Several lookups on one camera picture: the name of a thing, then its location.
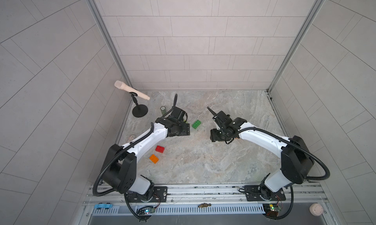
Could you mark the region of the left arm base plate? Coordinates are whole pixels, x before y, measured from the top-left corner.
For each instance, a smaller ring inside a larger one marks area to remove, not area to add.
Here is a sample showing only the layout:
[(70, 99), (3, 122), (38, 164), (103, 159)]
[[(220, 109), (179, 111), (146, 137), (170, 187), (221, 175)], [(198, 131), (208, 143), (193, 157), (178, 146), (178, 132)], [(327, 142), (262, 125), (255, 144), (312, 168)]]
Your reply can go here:
[(141, 195), (136, 192), (128, 191), (126, 193), (128, 200), (131, 203), (157, 203), (166, 202), (167, 186), (155, 186), (153, 189), (149, 189), (145, 194)]

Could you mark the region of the small red lego brick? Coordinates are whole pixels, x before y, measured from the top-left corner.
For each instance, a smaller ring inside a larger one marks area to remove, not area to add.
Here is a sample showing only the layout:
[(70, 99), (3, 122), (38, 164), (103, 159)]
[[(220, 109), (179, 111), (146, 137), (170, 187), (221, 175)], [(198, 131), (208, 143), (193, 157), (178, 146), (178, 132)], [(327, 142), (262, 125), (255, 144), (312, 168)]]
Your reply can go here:
[(165, 148), (162, 147), (162, 146), (159, 146), (159, 145), (158, 145), (158, 146), (156, 147), (155, 151), (156, 151), (156, 152), (159, 152), (159, 153), (164, 153)]

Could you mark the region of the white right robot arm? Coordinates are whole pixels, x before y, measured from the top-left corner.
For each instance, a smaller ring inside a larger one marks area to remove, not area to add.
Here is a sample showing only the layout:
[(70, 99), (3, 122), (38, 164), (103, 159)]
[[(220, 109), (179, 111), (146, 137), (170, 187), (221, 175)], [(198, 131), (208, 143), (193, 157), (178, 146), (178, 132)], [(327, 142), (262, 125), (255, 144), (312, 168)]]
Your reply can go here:
[(223, 111), (218, 113), (208, 108), (213, 115), (216, 129), (211, 130), (212, 142), (230, 144), (236, 138), (255, 143), (281, 159), (281, 167), (264, 178), (258, 187), (259, 193), (275, 193), (282, 187), (302, 184), (313, 166), (308, 149), (297, 139), (279, 136), (260, 129), (240, 117), (231, 119)]

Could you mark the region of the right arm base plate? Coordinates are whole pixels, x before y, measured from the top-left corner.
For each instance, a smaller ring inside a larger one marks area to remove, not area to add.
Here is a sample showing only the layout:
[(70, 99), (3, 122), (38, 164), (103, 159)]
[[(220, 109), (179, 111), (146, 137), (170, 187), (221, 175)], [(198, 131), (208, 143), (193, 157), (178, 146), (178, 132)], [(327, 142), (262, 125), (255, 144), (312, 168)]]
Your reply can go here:
[(245, 185), (239, 189), (239, 192), (246, 195), (247, 201), (285, 201), (286, 196), (283, 189), (279, 189), (277, 192), (271, 191), (265, 186), (259, 185)]

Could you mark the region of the orange lego brick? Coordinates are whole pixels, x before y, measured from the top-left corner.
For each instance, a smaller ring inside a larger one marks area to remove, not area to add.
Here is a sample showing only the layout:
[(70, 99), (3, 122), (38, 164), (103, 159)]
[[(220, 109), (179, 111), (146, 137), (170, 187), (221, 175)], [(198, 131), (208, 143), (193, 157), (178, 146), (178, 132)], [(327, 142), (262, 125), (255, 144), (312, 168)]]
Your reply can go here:
[(149, 157), (149, 159), (150, 159), (154, 164), (156, 164), (156, 163), (159, 161), (159, 158), (158, 158), (156, 155), (154, 155), (154, 154), (152, 154), (152, 155)]

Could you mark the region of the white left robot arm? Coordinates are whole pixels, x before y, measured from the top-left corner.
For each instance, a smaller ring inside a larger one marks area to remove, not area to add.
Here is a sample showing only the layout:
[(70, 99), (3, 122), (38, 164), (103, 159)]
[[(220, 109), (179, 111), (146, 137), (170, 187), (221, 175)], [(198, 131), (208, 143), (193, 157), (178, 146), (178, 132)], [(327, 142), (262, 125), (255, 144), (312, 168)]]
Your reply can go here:
[(130, 191), (149, 197), (153, 182), (137, 174), (138, 161), (160, 141), (190, 135), (188, 115), (184, 110), (173, 107), (167, 114), (157, 118), (149, 130), (131, 142), (110, 147), (93, 187), (95, 196), (104, 196), (113, 191), (121, 194)]

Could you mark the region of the bright green lego brick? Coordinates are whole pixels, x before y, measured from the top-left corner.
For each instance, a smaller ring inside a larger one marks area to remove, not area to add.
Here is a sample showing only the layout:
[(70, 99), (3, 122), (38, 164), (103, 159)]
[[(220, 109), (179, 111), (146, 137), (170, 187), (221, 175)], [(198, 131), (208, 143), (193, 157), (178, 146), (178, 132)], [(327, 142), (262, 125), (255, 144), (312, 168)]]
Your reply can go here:
[(200, 120), (196, 120), (193, 124), (192, 124), (192, 128), (194, 129), (197, 129), (200, 125), (201, 125), (201, 121)]

